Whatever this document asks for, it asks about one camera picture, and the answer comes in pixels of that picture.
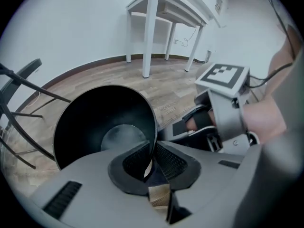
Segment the metal chair leg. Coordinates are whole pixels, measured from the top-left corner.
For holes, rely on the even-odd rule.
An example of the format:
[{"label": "metal chair leg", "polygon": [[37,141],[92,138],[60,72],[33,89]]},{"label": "metal chair leg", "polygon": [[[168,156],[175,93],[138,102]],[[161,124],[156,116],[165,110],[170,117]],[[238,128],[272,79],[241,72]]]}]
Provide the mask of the metal chair leg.
[{"label": "metal chair leg", "polygon": [[55,161],[55,157],[47,152],[45,149],[43,149],[35,140],[33,140],[25,131],[24,129],[19,125],[15,117],[12,115],[10,110],[8,109],[7,105],[3,102],[3,97],[0,92],[0,109],[2,109],[3,113],[6,115],[6,117],[9,119],[11,124],[15,127],[15,129],[19,132],[19,134],[29,143],[31,144],[35,149],[37,149],[39,152],[41,152],[43,155],[47,156],[51,160]]},{"label": "metal chair leg", "polygon": [[26,165],[28,165],[30,168],[36,169],[36,166],[28,163],[25,159],[21,158],[20,156],[18,156],[5,142],[4,140],[0,137],[0,143],[3,144],[3,146],[13,155],[15,156],[18,160],[20,160],[21,162],[25,163]]},{"label": "metal chair leg", "polygon": [[29,117],[39,117],[43,118],[43,115],[34,115],[34,114],[26,114],[26,113],[20,113],[20,112],[11,112],[14,116],[29,116]]},{"label": "metal chair leg", "polygon": [[43,105],[41,105],[40,107],[36,108],[36,109],[35,109],[34,111],[32,111],[30,114],[35,113],[36,111],[40,110],[42,107],[44,107],[44,106],[50,104],[51,102],[53,102],[53,101],[55,101],[55,100],[56,100],[56,99],[53,98],[53,99],[49,100],[48,102],[45,102]]}]

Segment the gray plastic surface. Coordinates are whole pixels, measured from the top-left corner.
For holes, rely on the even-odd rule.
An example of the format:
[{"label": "gray plastic surface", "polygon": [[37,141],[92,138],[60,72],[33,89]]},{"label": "gray plastic surface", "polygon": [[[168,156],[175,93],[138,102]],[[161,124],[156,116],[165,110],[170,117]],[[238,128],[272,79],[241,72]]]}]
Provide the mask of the gray plastic surface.
[{"label": "gray plastic surface", "polygon": [[[264,146],[252,146],[239,168],[231,171],[231,177],[221,185],[229,167],[215,166],[214,156],[225,156],[231,161],[240,160],[241,156],[204,152],[170,143],[202,164],[201,178],[189,189],[176,192],[180,206],[192,210],[193,214],[171,227],[246,228],[257,225],[303,171],[303,130],[282,134]],[[145,197],[125,194],[111,183],[104,167],[117,154],[119,149],[108,150],[72,163],[37,189],[32,196],[36,205],[23,196],[17,195],[17,198],[45,227],[168,227]],[[83,186],[58,221],[39,207],[43,207],[67,180],[81,181]],[[209,200],[203,197],[208,193],[211,195]]]},{"label": "gray plastic surface", "polygon": [[61,222],[77,228],[140,227],[143,222],[146,228],[166,226],[148,197],[126,194],[110,180],[108,164],[127,150],[106,150],[78,159],[40,186],[31,199],[43,208],[68,181],[77,181],[82,187],[63,213]]},{"label": "gray plastic surface", "polygon": [[255,227],[302,173],[303,143],[303,129],[299,129],[264,146],[250,147],[229,184],[174,227]]},{"label": "gray plastic surface", "polygon": [[179,205],[190,212],[196,212],[211,200],[231,181],[236,169],[220,165],[221,160],[241,163],[243,156],[232,154],[219,154],[185,147],[179,144],[164,142],[167,145],[195,158],[201,164],[201,174],[195,183],[185,190],[176,191]]},{"label": "gray plastic surface", "polygon": [[234,108],[232,98],[212,90],[209,90],[208,93],[222,142],[246,133],[247,127],[243,118],[242,105],[239,104],[239,108]]},{"label": "gray plastic surface", "polygon": [[250,143],[246,134],[241,134],[226,140],[222,144],[223,149],[221,149],[221,153],[245,155],[250,148]]}]

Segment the white wall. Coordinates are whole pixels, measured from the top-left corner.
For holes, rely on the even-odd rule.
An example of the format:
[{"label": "white wall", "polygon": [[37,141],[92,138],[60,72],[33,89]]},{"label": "white wall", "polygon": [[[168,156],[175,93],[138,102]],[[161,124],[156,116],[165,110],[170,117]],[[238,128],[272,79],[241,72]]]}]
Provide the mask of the white wall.
[{"label": "white wall", "polygon": [[266,77],[272,56],[284,33],[267,0],[229,0],[224,28],[214,28],[216,52],[212,61],[249,66],[251,74]]},{"label": "white wall", "polygon": [[[212,15],[217,17],[217,20],[220,22],[220,25],[224,26],[226,24],[226,9],[229,4],[229,0],[223,0],[222,10],[220,15],[215,11],[216,0],[202,0],[202,1],[206,4],[208,9],[211,11]],[[184,38],[189,39],[190,36],[193,34],[194,28],[189,28],[185,25],[178,25],[178,28],[180,28],[180,30],[176,30],[174,38],[182,41],[184,44],[187,44],[184,41]],[[198,45],[198,49],[195,55],[196,59],[204,61],[206,59],[208,50],[211,51],[212,53],[215,53],[215,50],[217,48],[217,41],[215,40],[214,33],[217,28],[218,28],[218,24],[214,20],[211,20],[208,22],[208,25],[203,29],[200,43]],[[187,51],[188,54],[186,56],[189,56],[197,32],[198,29],[193,35],[192,41],[190,41],[188,48],[182,47],[180,42],[177,42],[177,44],[172,45],[172,48],[174,49],[177,55],[182,55],[183,52]]]},{"label": "white wall", "polygon": [[[125,55],[125,6],[132,0],[25,0],[0,40],[0,62],[15,72],[33,59],[42,66],[28,80],[42,86],[80,65]],[[132,20],[133,54],[143,53],[145,17]],[[165,53],[171,24],[158,20],[153,53]],[[175,38],[189,38],[194,28],[177,25]],[[204,60],[208,36],[203,32],[195,58]],[[171,54],[189,56],[197,31],[188,47],[173,44]],[[0,76],[0,88],[8,78]],[[21,86],[9,102],[16,110],[34,91]],[[3,118],[0,125],[6,126]]]}]

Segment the wooden floor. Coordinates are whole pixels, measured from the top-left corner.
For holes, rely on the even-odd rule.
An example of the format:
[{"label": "wooden floor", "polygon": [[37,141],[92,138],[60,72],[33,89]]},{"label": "wooden floor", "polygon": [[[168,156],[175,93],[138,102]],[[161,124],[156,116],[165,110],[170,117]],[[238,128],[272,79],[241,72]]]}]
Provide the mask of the wooden floor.
[{"label": "wooden floor", "polygon": [[[185,72],[186,60],[152,59],[150,77],[144,79],[142,62],[133,60],[129,64],[119,62],[95,67],[73,75],[48,90],[73,100],[81,93],[97,86],[125,85],[139,91],[149,100],[160,127],[164,127],[194,106],[195,74],[203,65],[193,62],[190,71]],[[30,103],[22,112],[30,113],[49,99],[51,97],[40,95],[36,102],[36,99],[33,100],[34,104]],[[19,116],[17,121],[35,141],[53,153],[54,128],[66,106],[67,103],[55,100],[36,112],[43,115],[44,119]],[[15,152],[33,149],[15,129],[9,130],[7,143]],[[2,148],[1,156],[2,169],[10,185],[26,196],[30,196],[39,185],[59,171],[56,163],[40,152],[22,155],[25,160],[36,166],[36,170],[16,159],[5,148]]]}]

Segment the table leg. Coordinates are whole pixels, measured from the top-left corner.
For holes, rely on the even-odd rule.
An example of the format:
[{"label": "table leg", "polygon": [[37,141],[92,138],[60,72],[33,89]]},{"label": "table leg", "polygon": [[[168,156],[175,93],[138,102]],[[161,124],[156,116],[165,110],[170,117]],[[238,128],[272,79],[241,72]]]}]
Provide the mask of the table leg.
[{"label": "table leg", "polygon": [[131,63],[131,13],[127,10],[127,36],[126,36],[126,59]]},{"label": "table leg", "polygon": [[167,51],[166,51],[166,55],[165,55],[165,60],[169,59],[171,47],[172,47],[172,44],[173,44],[173,37],[174,37],[175,27],[176,27],[176,23],[172,23],[171,30],[170,30],[170,35],[169,35],[169,41],[168,41],[168,45],[167,45]]},{"label": "table leg", "polygon": [[191,54],[190,54],[190,57],[189,57],[189,60],[188,60],[188,63],[185,67],[185,71],[189,71],[190,70],[190,67],[192,65],[192,62],[194,60],[194,55],[195,55],[195,51],[196,51],[196,48],[198,47],[198,44],[199,44],[199,41],[200,41],[200,36],[201,36],[201,33],[203,31],[203,26],[201,25],[199,27],[199,32],[198,32],[198,35],[196,36],[196,39],[195,39],[195,42],[194,42],[194,46],[193,46],[193,49],[191,51]]},{"label": "table leg", "polygon": [[147,17],[146,17],[146,24],[144,29],[145,50],[142,61],[142,67],[143,67],[142,76],[144,78],[148,78],[150,75],[150,63],[151,63],[153,36],[154,36],[154,28],[155,28],[155,20],[156,20],[156,12],[157,12],[157,3],[158,0],[148,0]]}]

